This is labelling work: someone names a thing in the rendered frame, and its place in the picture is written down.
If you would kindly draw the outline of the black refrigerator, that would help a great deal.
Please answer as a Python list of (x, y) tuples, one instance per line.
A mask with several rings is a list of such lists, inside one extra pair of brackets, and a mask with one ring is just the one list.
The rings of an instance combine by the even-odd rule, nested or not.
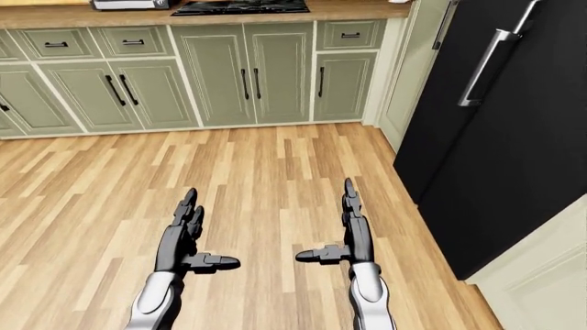
[(482, 103), (458, 106), (527, 1), (459, 1), (393, 163), (458, 280), (587, 194), (587, 0), (544, 0)]

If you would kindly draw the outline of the silver toaster oven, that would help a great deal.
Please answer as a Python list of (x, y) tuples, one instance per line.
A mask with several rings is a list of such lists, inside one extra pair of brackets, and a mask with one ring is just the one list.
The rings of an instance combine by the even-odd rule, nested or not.
[(169, 10), (183, 0), (89, 0), (94, 10)]

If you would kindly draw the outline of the cream tall cabinet panel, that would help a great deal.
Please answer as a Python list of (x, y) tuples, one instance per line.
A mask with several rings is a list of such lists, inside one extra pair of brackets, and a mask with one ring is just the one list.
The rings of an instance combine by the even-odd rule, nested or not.
[(403, 17), (387, 18), (362, 123), (379, 128), (399, 150), (428, 74), (436, 38), (451, 20), (451, 0), (413, 0)]

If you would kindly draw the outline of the tall green cabinet door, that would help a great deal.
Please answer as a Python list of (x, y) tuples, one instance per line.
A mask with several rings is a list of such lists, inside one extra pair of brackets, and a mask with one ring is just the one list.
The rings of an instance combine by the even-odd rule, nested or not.
[(171, 30), (204, 125), (254, 124), (252, 101), (244, 98), (240, 76), (241, 69), (247, 73), (242, 26), (172, 26)]
[[(309, 120), (313, 24), (246, 24), (243, 28), (258, 123)], [(259, 69), (261, 99), (256, 97), (253, 68)]]

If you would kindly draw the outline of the black cooktop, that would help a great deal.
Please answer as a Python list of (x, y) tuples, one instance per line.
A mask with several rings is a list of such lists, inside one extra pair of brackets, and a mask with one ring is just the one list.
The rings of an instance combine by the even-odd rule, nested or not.
[(235, 16), (309, 13), (305, 0), (219, 0), (188, 2), (172, 16)]

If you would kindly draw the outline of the cream pantry cabinet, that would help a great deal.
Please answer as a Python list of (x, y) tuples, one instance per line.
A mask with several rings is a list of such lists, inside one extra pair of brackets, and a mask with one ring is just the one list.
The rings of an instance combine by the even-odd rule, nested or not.
[(503, 330), (587, 330), (587, 194), (465, 282)]

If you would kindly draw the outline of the narrow green cabinet door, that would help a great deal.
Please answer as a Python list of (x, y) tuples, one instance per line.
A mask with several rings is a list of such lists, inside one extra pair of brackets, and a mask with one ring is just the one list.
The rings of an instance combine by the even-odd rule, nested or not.
[[(361, 120), (371, 86), (374, 52), (317, 56), (314, 120)], [(325, 67), (324, 88), (318, 97), (319, 68)]]

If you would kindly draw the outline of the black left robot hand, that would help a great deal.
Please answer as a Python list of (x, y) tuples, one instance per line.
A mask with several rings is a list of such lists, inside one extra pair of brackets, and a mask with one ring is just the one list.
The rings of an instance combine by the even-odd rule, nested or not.
[(196, 241), (203, 232), (205, 209), (197, 205), (197, 197), (197, 190), (191, 188), (178, 202), (172, 223), (161, 237), (154, 271), (169, 271), (184, 277), (189, 271), (194, 274), (215, 274), (241, 266), (237, 258), (198, 252)]

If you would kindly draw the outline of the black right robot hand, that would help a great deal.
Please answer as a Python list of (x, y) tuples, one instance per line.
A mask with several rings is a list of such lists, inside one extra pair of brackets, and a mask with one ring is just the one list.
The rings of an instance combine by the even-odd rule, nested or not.
[(351, 265), (356, 263), (374, 263), (374, 246), (369, 222), (361, 213), (359, 192), (353, 186), (351, 178), (344, 181), (344, 194), (341, 197), (341, 223), (345, 228), (344, 246), (326, 245), (320, 249), (299, 252), (295, 260), (302, 263), (319, 263), (335, 265), (343, 260)]

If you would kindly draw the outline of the green cabinet drawer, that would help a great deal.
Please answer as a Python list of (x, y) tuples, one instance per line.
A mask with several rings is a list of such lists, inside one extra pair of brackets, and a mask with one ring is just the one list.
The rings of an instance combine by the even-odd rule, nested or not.
[(5, 29), (0, 29), (0, 62), (27, 61), (26, 55)]
[(316, 48), (320, 51), (379, 49), (385, 27), (386, 21), (382, 19), (318, 21)]
[(88, 29), (9, 29), (8, 33), (31, 60), (101, 59)]
[(89, 31), (107, 59), (174, 54), (165, 26), (90, 27)]

